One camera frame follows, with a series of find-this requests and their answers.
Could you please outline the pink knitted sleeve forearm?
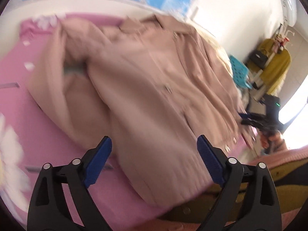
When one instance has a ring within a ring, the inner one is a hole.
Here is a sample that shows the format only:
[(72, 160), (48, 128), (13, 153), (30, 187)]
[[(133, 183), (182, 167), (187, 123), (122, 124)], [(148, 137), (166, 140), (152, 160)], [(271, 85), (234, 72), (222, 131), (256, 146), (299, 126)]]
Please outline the pink knitted sleeve forearm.
[(293, 167), (298, 168), (300, 165), (307, 163), (308, 147), (299, 149), (284, 150), (271, 155), (261, 156), (249, 163), (249, 165), (257, 165), (264, 163), (268, 169), (274, 169), (279, 166), (291, 164)]

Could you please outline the right hand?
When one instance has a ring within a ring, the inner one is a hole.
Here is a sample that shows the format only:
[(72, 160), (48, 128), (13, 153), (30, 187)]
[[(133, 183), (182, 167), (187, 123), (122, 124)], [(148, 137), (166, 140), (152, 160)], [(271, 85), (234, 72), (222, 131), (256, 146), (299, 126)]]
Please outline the right hand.
[(283, 135), (278, 131), (272, 136), (266, 136), (263, 132), (260, 133), (260, 142), (264, 150), (271, 148), (272, 153), (287, 150), (286, 142)]

